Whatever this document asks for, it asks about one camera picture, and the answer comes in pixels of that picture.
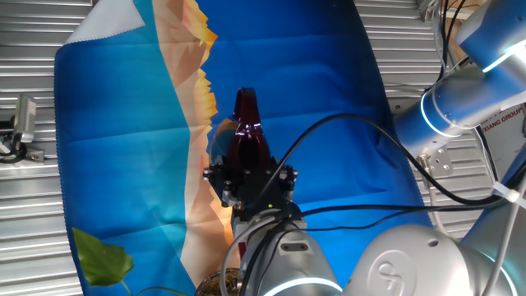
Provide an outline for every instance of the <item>corrugated metal panel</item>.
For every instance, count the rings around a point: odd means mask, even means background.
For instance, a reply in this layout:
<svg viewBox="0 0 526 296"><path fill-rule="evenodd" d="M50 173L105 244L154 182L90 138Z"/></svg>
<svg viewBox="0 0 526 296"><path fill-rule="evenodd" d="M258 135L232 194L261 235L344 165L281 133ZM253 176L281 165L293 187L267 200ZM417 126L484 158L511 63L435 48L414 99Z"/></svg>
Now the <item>corrugated metal panel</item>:
<svg viewBox="0 0 526 296"><path fill-rule="evenodd" d="M416 103L424 88L432 85L441 71L436 54L431 23L420 18L414 0L360 0L355 2L371 41L385 92L393 113ZM478 199L491 193L492 180L483 159L481 144L471 132L447 145L454 174L439 178L455 194ZM424 202L429 193L419 174L415 174ZM453 205L437 193L438 205ZM462 238L473 226L480 212L444 213L441 219L455 238Z"/></svg>
<svg viewBox="0 0 526 296"><path fill-rule="evenodd" d="M82 295L66 237L55 146L53 63L90 0L0 0L0 120L37 99L44 164L0 164L0 295Z"/></svg>

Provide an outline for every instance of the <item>blue cloth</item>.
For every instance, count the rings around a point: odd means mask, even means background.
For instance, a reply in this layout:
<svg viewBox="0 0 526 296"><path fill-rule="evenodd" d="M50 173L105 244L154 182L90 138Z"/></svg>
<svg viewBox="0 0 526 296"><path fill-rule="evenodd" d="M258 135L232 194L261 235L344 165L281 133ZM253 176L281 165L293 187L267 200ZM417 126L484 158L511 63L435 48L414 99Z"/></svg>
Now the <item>blue cloth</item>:
<svg viewBox="0 0 526 296"><path fill-rule="evenodd" d="M135 3L146 26L68 44L56 57L58 160L67 230L71 242L71 227L76 227L125 247L135 258L127 276L133 291L165 286L193 294L195 287L179 260L187 230L190 132L159 50L151 0ZM311 124L332 113L368 116L394 132L380 73L352 2L198 3L218 35L202 66L217 100L214 128L231 114L243 86L256 90L265 136L278 157ZM422 204L407 160L364 123L327 124L302 143L289 163L299 170L295 197L304 210ZM307 222L311 228L362 225L388 214L339 212ZM426 214L415 214L374 229L313 236L345 285L369 242L406 223L431 225ZM74 244L72 251L76 254ZM83 276L81 282L85 295L126 295L122 287L89 288Z"/></svg>

